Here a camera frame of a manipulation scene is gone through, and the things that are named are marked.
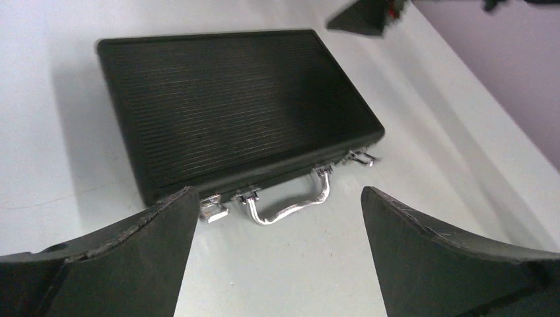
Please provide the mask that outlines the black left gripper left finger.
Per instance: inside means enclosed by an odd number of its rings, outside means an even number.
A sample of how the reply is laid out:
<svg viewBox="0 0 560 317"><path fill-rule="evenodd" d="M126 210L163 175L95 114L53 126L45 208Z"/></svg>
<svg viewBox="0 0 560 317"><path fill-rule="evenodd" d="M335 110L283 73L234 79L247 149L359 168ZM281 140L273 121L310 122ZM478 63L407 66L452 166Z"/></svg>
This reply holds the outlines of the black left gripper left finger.
<svg viewBox="0 0 560 317"><path fill-rule="evenodd" d="M200 210L186 187L41 252L1 257L2 316L173 316Z"/></svg>

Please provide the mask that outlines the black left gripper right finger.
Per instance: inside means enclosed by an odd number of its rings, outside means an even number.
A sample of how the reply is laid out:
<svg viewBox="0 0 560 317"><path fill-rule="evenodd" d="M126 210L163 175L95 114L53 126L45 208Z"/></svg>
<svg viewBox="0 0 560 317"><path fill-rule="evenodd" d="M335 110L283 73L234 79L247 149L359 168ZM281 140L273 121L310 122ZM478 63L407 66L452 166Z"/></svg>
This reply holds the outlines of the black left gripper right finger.
<svg viewBox="0 0 560 317"><path fill-rule="evenodd" d="M558 253L485 238L370 186L361 206L387 315L559 315Z"/></svg>

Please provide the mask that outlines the black aluminium poker case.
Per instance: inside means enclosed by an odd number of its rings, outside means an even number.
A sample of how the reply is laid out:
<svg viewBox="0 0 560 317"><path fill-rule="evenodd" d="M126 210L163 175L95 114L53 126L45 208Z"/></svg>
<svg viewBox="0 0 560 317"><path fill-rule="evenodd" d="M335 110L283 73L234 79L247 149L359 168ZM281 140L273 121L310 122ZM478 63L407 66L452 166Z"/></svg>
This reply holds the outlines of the black aluminium poker case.
<svg viewBox="0 0 560 317"><path fill-rule="evenodd" d="M96 52L147 205L194 187L272 225L372 166L385 129L312 29L105 38Z"/></svg>

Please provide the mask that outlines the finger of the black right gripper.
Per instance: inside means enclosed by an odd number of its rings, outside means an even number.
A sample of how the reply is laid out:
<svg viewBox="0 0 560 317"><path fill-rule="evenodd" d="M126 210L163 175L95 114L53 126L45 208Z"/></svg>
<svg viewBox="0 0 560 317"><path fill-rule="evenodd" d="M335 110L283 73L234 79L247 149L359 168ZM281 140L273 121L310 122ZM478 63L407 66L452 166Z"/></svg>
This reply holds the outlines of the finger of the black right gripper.
<svg viewBox="0 0 560 317"><path fill-rule="evenodd" d="M409 1L359 0L336 12L326 23L327 30L362 36L382 36L398 22Z"/></svg>

